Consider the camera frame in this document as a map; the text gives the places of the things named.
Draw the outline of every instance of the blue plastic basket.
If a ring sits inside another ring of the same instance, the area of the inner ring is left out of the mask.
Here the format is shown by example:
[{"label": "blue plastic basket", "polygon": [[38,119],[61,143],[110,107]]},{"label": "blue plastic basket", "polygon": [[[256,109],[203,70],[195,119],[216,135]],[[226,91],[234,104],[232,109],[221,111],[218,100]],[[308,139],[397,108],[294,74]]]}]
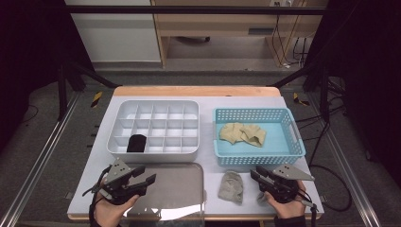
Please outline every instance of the blue plastic basket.
[{"label": "blue plastic basket", "polygon": [[[288,108],[216,108],[214,145],[221,166],[293,164],[305,155],[304,142]],[[261,148],[219,139],[227,123],[255,124],[267,132]]]}]

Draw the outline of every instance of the tray compartment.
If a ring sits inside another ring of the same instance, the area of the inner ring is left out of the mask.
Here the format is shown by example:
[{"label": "tray compartment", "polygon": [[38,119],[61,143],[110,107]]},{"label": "tray compartment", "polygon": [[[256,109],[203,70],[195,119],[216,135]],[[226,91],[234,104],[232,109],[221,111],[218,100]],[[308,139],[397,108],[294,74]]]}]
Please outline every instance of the tray compartment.
[{"label": "tray compartment", "polygon": [[[227,123],[255,124],[267,132],[262,148],[219,139]],[[215,154],[222,166],[293,164],[305,155],[304,143],[287,108],[217,108],[214,111]]]},{"label": "tray compartment", "polygon": [[[127,153],[134,134],[147,137],[143,153]],[[119,107],[108,150],[127,163],[193,162],[199,135],[199,105],[195,101],[128,100]]]}]

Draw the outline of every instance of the table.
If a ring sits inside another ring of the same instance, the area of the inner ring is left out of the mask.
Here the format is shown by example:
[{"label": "table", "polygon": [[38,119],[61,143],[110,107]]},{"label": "table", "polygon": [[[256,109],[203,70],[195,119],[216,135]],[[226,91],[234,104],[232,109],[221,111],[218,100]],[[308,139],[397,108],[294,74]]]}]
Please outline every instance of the table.
[{"label": "table", "polygon": [[[104,167],[111,164],[114,157],[107,151],[107,136],[113,126],[111,118],[115,117],[119,105],[126,100],[195,100],[200,105],[200,146],[194,163],[199,164],[203,171],[203,186],[205,191],[205,220],[270,220],[275,212],[269,205],[256,201],[259,193],[257,183],[250,177],[250,168],[254,166],[233,166],[230,168],[218,165],[213,152],[213,140],[210,134],[213,130],[212,111],[217,106],[227,107],[286,107],[284,99],[277,88],[252,86],[149,86],[149,87],[118,87],[113,93],[109,108],[100,125],[88,163],[82,173],[77,193],[68,209],[70,219],[87,219],[90,197],[83,198],[82,192],[94,184]],[[310,173],[305,158],[299,159],[294,166]],[[227,170],[238,172],[244,183],[242,204],[223,201],[218,198],[218,188],[222,176]],[[313,182],[305,182],[306,191],[318,206],[318,218],[323,214],[323,207],[316,186]]]}]

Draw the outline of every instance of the floor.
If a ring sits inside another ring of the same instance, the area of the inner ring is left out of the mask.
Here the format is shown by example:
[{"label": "floor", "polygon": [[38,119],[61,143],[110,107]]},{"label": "floor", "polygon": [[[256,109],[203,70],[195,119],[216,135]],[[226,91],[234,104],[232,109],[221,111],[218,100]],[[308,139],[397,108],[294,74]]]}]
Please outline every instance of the floor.
[{"label": "floor", "polygon": [[[277,67],[264,39],[176,38],[172,41],[166,68],[138,68],[135,71],[99,72],[105,78],[129,85],[251,85],[272,84],[299,69]],[[26,119],[15,132],[0,159],[0,197],[2,226],[87,226],[85,221],[68,219],[65,212],[80,173],[91,152],[96,130],[107,109],[113,89],[85,78],[82,93],[68,90],[74,106],[63,125],[57,121],[57,84],[49,84],[32,93]],[[308,150],[314,157],[311,172],[322,196],[328,199],[319,226],[401,226],[401,190],[379,163],[366,160],[363,145],[336,94],[329,94],[330,128],[324,131],[321,120],[303,120],[319,114],[319,89],[305,93],[303,79],[280,89]],[[103,95],[96,108],[90,108],[96,92]],[[297,93],[301,101],[294,102]],[[319,135],[324,132],[317,147]],[[324,170],[323,166],[333,173]],[[348,188],[353,201],[348,209]],[[249,222],[222,223],[220,226],[249,226]]]}]

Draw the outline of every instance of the black curtain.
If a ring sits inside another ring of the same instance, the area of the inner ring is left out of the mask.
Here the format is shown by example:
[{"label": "black curtain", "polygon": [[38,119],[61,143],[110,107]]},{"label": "black curtain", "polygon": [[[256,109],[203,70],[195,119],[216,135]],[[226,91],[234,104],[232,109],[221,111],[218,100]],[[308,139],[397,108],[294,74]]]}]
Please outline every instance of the black curtain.
[{"label": "black curtain", "polygon": [[[29,94],[58,80],[62,64],[74,61],[95,71],[63,0],[2,0],[0,3],[0,150],[28,108]],[[84,87],[77,71],[66,75],[75,90]]]}]

